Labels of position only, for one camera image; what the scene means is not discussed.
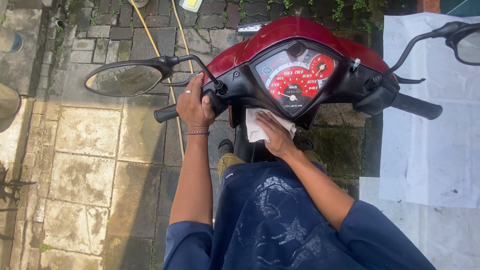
man's right hand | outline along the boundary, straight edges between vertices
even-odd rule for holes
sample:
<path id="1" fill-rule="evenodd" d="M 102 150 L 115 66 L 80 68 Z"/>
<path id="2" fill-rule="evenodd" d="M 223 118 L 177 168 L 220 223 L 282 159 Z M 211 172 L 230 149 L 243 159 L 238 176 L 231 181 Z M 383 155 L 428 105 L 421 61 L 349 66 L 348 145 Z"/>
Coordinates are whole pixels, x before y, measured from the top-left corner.
<path id="1" fill-rule="evenodd" d="M 270 142 L 265 141 L 265 146 L 270 153 L 285 161 L 298 154 L 300 150 L 295 147 L 290 133 L 280 125 L 270 112 L 261 111 L 256 113 L 255 117 L 256 119 L 253 121 L 262 128 L 270 139 Z"/>

mirror glass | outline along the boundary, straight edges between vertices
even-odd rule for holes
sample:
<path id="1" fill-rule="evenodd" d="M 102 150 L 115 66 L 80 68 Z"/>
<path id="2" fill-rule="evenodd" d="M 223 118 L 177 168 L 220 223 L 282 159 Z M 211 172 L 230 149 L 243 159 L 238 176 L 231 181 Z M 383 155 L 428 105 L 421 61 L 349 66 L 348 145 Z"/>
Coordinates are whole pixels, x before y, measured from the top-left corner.
<path id="1" fill-rule="evenodd" d="M 464 37 L 456 46 L 458 58 L 469 63 L 480 63 L 480 30 Z"/>
<path id="2" fill-rule="evenodd" d="M 93 75 L 86 86 L 105 94 L 132 95 L 152 88 L 161 79 L 162 73 L 149 66 L 120 66 Z"/>

yellow hose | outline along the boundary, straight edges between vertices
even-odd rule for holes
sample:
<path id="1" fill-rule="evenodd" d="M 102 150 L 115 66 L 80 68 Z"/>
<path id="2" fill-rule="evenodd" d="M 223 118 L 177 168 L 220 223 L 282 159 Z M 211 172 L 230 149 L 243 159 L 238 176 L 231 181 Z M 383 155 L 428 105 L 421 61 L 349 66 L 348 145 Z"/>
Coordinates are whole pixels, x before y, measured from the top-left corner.
<path id="1" fill-rule="evenodd" d="M 147 32 L 147 35 L 148 35 L 148 38 L 150 39 L 150 41 L 152 42 L 152 46 L 153 48 L 155 49 L 155 52 L 156 52 L 156 55 L 157 56 L 160 56 L 160 52 L 158 52 L 158 49 L 156 48 L 156 45 L 155 45 L 155 42 L 153 41 L 153 38 L 152 36 L 150 35 L 150 31 L 148 31 L 148 27 L 147 25 L 145 24 L 145 21 L 144 21 L 144 18 L 142 17 L 142 15 L 140 14 L 140 11 L 138 10 L 137 8 L 137 5 L 135 4 L 135 1 L 131 0 L 129 1 L 132 6 L 135 8 L 135 10 L 137 11 L 137 14 L 138 14 L 138 17 L 140 17 L 140 20 L 142 21 L 142 24 L 144 25 L 144 28 Z M 185 44 L 185 50 L 187 51 L 187 54 L 190 54 L 189 50 L 188 50 L 188 46 L 187 46 L 187 41 L 185 40 L 185 35 L 183 34 L 183 28 L 181 27 L 181 23 L 180 23 L 180 19 L 179 19 L 179 16 L 177 14 L 177 8 L 175 7 L 175 1 L 172 1 L 172 5 L 173 5 L 173 11 L 175 13 L 175 17 L 177 18 L 177 22 L 178 22 L 178 25 L 180 27 L 180 32 L 181 32 L 181 36 L 183 38 L 183 44 Z M 193 66 L 192 66 L 192 61 L 189 60 L 189 63 L 190 63 L 190 72 L 193 74 Z M 170 86 L 170 94 L 172 95 L 172 99 L 173 99 L 173 104 L 176 104 L 177 103 L 177 100 L 175 99 L 175 93 L 173 92 L 173 87 Z M 181 136 L 181 126 L 180 126 L 180 117 L 177 117 L 177 126 L 178 126 L 178 130 L 179 130 L 179 140 L 180 140 L 180 150 L 181 150 L 181 159 L 183 160 L 184 157 L 185 157 L 185 152 L 183 151 L 183 139 L 182 139 L 182 136 Z"/>

bracelet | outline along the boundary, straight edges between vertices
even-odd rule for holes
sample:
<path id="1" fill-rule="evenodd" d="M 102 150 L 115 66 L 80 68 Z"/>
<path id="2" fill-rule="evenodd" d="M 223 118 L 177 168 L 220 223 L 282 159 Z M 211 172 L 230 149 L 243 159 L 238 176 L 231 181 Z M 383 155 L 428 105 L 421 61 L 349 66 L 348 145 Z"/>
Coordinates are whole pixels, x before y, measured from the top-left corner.
<path id="1" fill-rule="evenodd" d="M 187 132 L 187 135 L 198 135 L 198 134 L 205 134 L 205 137 L 208 137 L 208 136 L 210 135 L 210 131 L 197 130 L 197 131 L 189 131 L 189 132 Z"/>

red front cowl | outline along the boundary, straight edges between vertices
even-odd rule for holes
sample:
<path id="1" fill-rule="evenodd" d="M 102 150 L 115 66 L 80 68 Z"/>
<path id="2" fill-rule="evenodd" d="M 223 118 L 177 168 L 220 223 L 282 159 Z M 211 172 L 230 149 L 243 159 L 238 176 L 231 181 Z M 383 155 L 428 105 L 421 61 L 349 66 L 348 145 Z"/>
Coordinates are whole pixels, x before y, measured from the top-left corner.
<path id="1" fill-rule="evenodd" d="M 335 37 L 325 26 L 299 17 L 285 17 L 267 24 L 250 39 L 220 53 L 207 67 L 213 76 L 218 77 L 230 69 L 250 61 L 262 50 L 293 37 L 319 42 L 347 58 L 359 58 L 362 65 L 378 72 L 388 69 L 388 65 L 372 49 L 344 38 Z M 204 85 L 208 82 L 210 79 L 205 77 Z"/>

